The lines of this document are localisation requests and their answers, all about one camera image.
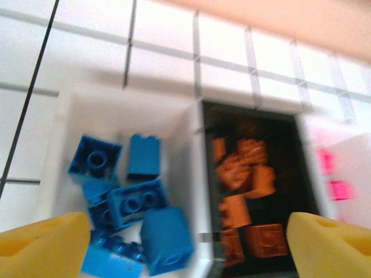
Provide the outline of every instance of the blue lego brick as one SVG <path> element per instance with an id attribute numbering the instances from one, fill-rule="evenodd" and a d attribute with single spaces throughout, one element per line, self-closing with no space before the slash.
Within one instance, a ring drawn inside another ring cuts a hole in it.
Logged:
<path id="1" fill-rule="evenodd" d="M 153 180 L 160 175 L 161 142 L 154 136 L 135 134 L 130 139 L 128 179 Z"/>
<path id="2" fill-rule="evenodd" d="M 116 169 L 122 145 L 83 135 L 70 164 L 68 173 L 77 184 L 103 180 L 117 187 Z"/>
<path id="3" fill-rule="evenodd" d="M 185 268 L 194 251 L 186 217 L 178 207 L 148 210 L 140 237 L 150 276 Z"/>
<path id="4" fill-rule="evenodd" d="M 82 186 L 83 195 L 89 204 L 103 201 L 112 189 L 113 184 L 107 181 L 91 180 Z"/>
<path id="5" fill-rule="evenodd" d="M 81 271 L 104 278 L 138 278 L 144 268 L 144 264 L 141 262 L 143 255 L 141 254 L 140 261 L 136 261 L 122 253 L 130 248 L 135 249 L 135 252 L 131 251 L 131 256 L 135 257 L 139 252 L 139 246 L 139 244 L 124 243 L 119 236 L 110 238 L 102 231 L 92 231 L 90 245 Z"/>
<path id="6" fill-rule="evenodd" d="M 116 231 L 142 220 L 148 209 L 169 205 L 160 180 L 113 189 L 107 194 L 107 201 Z"/>
<path id="7" fill-rule="evenodd" d="M 109 211 L 108 203 L 103 200 L 98 203 L 88 206 L 90 219 L 96 229 L 101 229 L 109 233 L 113 233 L 114 226 L 112 222 L 111 213 Z"/>

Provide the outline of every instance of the black plastic bin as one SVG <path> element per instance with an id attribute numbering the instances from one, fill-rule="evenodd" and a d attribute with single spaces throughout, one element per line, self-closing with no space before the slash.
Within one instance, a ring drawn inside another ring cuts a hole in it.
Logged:
<path id="1" fill-rule="evenodd" d="M 298 277 L 290 252 L 286 256 L 272 258 L 250 255 L 241 228 L 238 233 L 245 262 L 224 267 L 224 246 L 219 234 L 223 230 L 219 203 L 233 192 L 225 191 L 219 183 L 212 150 L 212 140 L 218 137 L 225 138 L 227 154 L 235 151 L 240 138 L 265 142 L 267 165 L 273 167 L 276 175 L 276 192 L 246 203 L 252 225 L 281 223 L 286 231 L 292 212 L 318 214 L 294 115 L 204 101 L 203 117 L 214 250 L 214 263 L 208 277 Z"/>

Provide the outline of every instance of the orange lego brick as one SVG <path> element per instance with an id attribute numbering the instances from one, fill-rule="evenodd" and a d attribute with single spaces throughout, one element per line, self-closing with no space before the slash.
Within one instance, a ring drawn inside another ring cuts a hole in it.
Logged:
<path id="1" fill-rule="evenodd" d="M 257 258 L 285 256 L 288 254 L 281 224 L 248 226 L 245 228 L 246 242 Z"/>
<path id="2" fill-rule="evenodd" d="M 245 256 L 237 230 L 226 230 L 220 233 L 221 242 L 224 244 L 225 266 L 244 262 Z"/>
<path id="3" fill-rule="evenodd" d="M 224 213 L 222 224 L 227 229 L 236 229 L 251 224 L 243 194 L 225 197 L 219 204 L 219 210 Z"/>
<path id="4" fill-rule="evenodd" d="M 248 199 L 265 197 L 275 192 L 274 187 L 275 174 L 271 167 L 258 165 L 253 167 L 251 191 L 245 193 Z"/>
<path id="5" fill-rule="evenodd" d="M 237 142 L 237 149 L 247 164 L 266 164 L 268 162 L 264 141 L 240 139 Z"/>
<path id="6" fill-rule="evenodd" d="M 243 162 L 240 155 L 235 153 L 229 155 L 216 169 L 219 179 L 230 191 L 246 184 L 251 172 L 251 167 Z"/>
<path id="7" fill-rule="evenodd" d="M 219 162 L 220 159 L 227 153 L 225 149 L 225 139 L 224 138 L 216 138 L 212 141 L 213 145 L 213 153 L 214 153 L 214 161 Z"/>

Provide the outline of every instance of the white tile floor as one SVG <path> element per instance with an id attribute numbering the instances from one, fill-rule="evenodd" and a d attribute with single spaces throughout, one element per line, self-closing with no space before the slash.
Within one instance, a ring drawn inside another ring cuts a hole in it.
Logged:
<path id="1" fill-rule="evenodd" d="M 48 19 L 54 5 L 51 0 L 0 2 L 0 9 L 20 12 Z M 129 36 L 131 1 L 78 1 L 60 0 L 56 14 L 59 24 L 79 28 L 80 35 L 53 29 L 46 46 L 36 87 L 59 92 L 73 80 L 103 83 L 122 87 L 127 45 L 89 38 L 89 32 L 102 32 L 123 38 Z M 226 102 L 244 102 L 254 105 L 253 93 L 262 96 L 261 109 L 298 113 L 306 101 L 311 101 L 315 112 L 329 119 L 344 121 L 344 111 L 339 98 L 320 90 L 308 90 L 306 99 L 298 91 L 294 79 L 298 69 L 293 68 L 290 39 L 252 30 L 254 57 L 258 70 L 270 73 L 269 78 L 259 77 L 259 84 L 251 83 L 246 70 L 246 28 L 218 19 L 199 15 L 199 54 L 222 61 L 223 67 L 206 65 L 201 59 L 201 93 Z M 187 52 L 188 58 L 160 54 L 137 47 L 132 48 L 129 70 L 129 87 L 141 90 L 157 89 L 164 93 L 193 96 L 195 72 L 194 12 L 172 6 L 163 6 L 147 0 L 137 1 L 133 41 L 145 42 L 175 51 Z M 0 17 L 0 171 L 2 172 L 13 140 L 25 92 L 9 90 L 11 87 L 28 87 L 45 34 L 46 27 Z M 339 58 L 341 74 L 333 75 L 329 52 L 299 44 L 300 58 L 306 81 L 321 85 L 346 85 L 346 89 L 366 97 L 370 103 L 352 100 L 356 122 L 371 131 L 371 67 L 359 61 Z M 291 85 L 275 80 L 275 75 L 286 76 Z M 32 96 L 24 127 L 20 134 L 9 178 L 40 179 L 44 157 L 57 98 L 35 94 Z M 24 225 L 30 220 L 35 206 L 37 185 L 7 183 L 0 201 L 0 231 Z"/>

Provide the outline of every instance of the yellow foam pad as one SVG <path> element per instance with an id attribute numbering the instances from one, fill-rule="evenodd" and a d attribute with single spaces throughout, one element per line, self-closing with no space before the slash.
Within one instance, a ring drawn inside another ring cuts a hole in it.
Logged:
<path id="1" fill-rule="evenodd" d="M 287 239 L 300 278 L 370 278 L 371 230 L 292 213 Z"/>
<path id="2" fill-rule="evenodd" d="M 78 277 L 90 240 L 85 213 L 0 233 L 0 277 Z"/>

